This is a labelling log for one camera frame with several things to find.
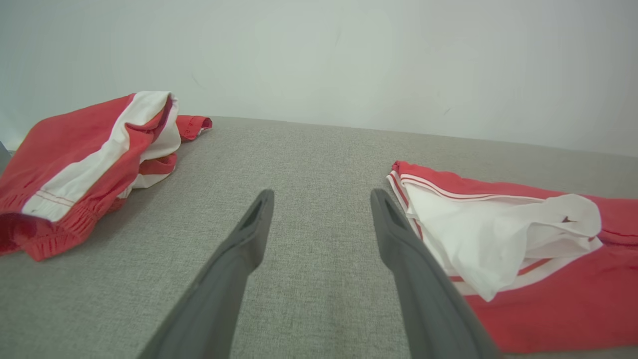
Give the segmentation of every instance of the gray fabric surface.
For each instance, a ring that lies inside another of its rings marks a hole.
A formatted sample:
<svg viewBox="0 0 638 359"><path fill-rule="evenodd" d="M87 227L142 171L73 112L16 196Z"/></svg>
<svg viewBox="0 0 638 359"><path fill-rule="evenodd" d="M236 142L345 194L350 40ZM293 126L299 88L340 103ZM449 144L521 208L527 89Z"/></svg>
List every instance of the gray fabric surface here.
<svg viewBox="0 0 638 359"><path fill-rule="evenodd" d="M1 358L132 358L263 188L265 259L249 278L234 357L406 358L394 280L369 208L395 160L483 181L638 197L638 158L503 142L214 118L177 170L35 263L0 258ZM534 358L628 358L634 348Z"/></svg>

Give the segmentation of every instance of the wall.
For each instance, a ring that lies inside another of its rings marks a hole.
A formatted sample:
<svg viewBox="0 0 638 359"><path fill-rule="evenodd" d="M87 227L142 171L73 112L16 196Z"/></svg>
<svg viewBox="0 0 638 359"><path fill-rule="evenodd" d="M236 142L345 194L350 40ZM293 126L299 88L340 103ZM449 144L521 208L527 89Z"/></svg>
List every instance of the wall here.
<svg viewBox="0 0 638 359"><path fill-rule="evenodd" d="M638 157L638 1L3 0L0 140L142 89L181 113Z"/></svg>

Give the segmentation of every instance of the red and white clothing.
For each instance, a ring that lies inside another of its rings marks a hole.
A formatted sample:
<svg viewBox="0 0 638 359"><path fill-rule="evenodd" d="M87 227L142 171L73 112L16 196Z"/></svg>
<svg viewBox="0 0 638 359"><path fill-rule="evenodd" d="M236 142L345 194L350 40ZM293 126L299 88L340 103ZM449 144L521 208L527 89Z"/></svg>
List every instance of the red and white clothing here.
<svg viewBox="0 0 638 359"><path fill-rule="evenodd" d="M548 199L565 195L513 183L486 183L398 161L388 180L407 213L407 187L436 190L455 201L489 196ZM506 353L575 351L638 344L638 200L585 196L600 211L602 230L580 256L526 259L512 285L487 302L450 277ZM418 218L408 221L427 240Z"/></svg>
<svg viewBox="0 0 638 359"><path fill-rule="evenodd" d="M131 189L166 178L182 140L212 126L177 111L173 94L143 91L36 124L0 178L0 254L65 252Z"/></svg>

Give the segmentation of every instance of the folded garment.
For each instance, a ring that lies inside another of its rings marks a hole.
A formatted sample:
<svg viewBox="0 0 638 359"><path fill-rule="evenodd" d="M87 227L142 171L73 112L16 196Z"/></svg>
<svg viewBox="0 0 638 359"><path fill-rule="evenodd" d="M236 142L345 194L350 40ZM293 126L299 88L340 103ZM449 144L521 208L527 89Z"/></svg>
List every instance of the folded garment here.
<svg viewBox="0 0 638 359"><path fill-rule="evenodd" d="M638 200L486 183L406 162L388 179L504 352L638 344ZM501 265L517 270L503 275ZM477 295L491 299L477 291L485 283L497 284L490 302Z"/></svg>
<svg viewBox="0 0 638 359"><path fill-rule="evenodd" d="M65 252L133 188L166 178L182 140L212 126L177 111L173 94L143 91L37 123L0 178L0 255Z"/></svg>

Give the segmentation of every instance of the gray tablecloth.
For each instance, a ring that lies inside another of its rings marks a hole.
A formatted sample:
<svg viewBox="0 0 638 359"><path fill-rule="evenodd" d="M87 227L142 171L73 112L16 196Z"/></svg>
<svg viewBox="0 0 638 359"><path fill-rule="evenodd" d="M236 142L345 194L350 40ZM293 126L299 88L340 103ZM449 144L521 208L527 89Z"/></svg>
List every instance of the gray tablecloth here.
<svg viewBox="0 0 638 359"><path fill-rule="evenodd" d="M638 197L638 158L504 142L214 118L176 171L36 263L0 258L1 358L133 358L257 193L275 191L235 357L407 357L369 193L395 160L483 181ZM635 357L636 350L542 357Z"/></svg>

